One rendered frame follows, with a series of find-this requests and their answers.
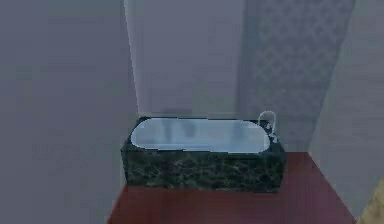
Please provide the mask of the dark green marble bathtub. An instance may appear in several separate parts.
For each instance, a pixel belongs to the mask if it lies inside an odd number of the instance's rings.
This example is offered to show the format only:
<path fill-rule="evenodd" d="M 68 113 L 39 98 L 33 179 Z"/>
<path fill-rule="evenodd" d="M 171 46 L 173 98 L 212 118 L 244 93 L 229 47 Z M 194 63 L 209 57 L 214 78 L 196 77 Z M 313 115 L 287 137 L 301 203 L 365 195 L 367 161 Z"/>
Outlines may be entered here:
<path fill-rule="evenodd" d="M 140 117 L 120 149 L 126 184 L 276 193 L 286 151 L 268 136 L 271 121 Z"/>

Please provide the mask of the tan wooden furniture corner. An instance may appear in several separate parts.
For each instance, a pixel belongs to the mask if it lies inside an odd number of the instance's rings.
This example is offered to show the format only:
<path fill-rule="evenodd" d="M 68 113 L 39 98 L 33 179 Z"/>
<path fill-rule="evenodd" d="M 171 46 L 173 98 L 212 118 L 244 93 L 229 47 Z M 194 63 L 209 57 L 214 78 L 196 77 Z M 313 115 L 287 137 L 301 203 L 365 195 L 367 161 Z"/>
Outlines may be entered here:
<path fill-rule="evenodd" d="M 384 224 L 384 178 L 375 188 L 356 224 Z"/>

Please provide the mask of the silver bathtub faucet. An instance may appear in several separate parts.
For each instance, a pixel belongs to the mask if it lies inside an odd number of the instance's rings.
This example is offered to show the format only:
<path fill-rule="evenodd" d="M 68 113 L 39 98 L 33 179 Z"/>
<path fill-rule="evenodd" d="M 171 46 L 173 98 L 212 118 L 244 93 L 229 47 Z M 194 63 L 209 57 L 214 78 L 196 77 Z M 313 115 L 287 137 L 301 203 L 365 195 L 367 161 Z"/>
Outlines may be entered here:
<path fill-rule="evenodd" d="M 272 142 L 277 143 L 278 142 L 278 136 L 276 135 L 277 115 L 271 110 L 266 110 L 266 111 L 261 112 L 259 114 L 258 119 L 257 119 L 258 125 L 261 125 L 261 118 L 264 115 L 271 115 L 272 116 L 272 121 L 267 122 L 266 129 L 268 130 L 267 134 L 272 139 Z"/>

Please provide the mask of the patterned grey shower curtain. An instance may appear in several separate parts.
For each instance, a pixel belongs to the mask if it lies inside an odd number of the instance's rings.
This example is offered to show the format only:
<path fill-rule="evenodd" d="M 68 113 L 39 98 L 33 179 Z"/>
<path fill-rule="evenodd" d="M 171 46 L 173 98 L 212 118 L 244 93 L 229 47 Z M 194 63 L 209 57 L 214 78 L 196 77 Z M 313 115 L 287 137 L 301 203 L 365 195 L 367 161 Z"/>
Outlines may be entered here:
<path fill-rule="evenodd" d="M 277 115 L 287 151 L 308 149 L 356 0 L 244 0 L 236 114 Z"/>

